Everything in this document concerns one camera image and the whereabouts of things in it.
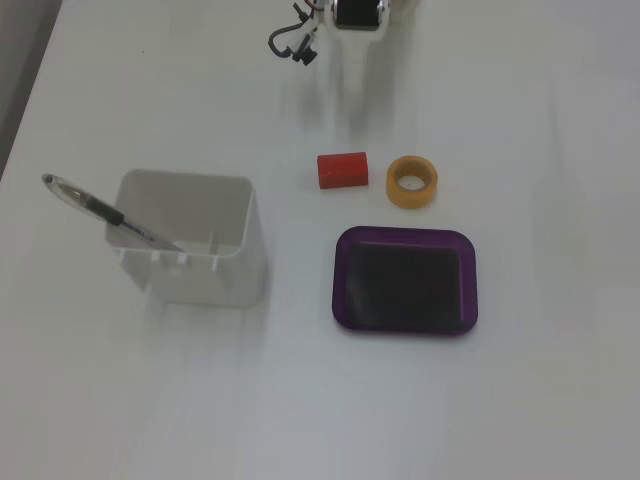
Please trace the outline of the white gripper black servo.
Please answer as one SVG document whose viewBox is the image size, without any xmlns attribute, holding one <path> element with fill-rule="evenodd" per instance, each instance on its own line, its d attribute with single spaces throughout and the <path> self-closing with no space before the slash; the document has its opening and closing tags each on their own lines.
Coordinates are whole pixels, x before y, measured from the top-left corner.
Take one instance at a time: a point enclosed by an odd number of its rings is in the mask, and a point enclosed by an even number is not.
<svg viewBox="0 0 640 480">
<path fill-rule="evenodd" d="M 344 94 L 358 108 L 365 103 L 369 50 L 385 36 L 386 30 L 380 28 L 387 10 L 388 2 L 383 0 L 329 2 L 330 18 L 337 27 L 329 31 L 341 51 Z"/>
</svg>

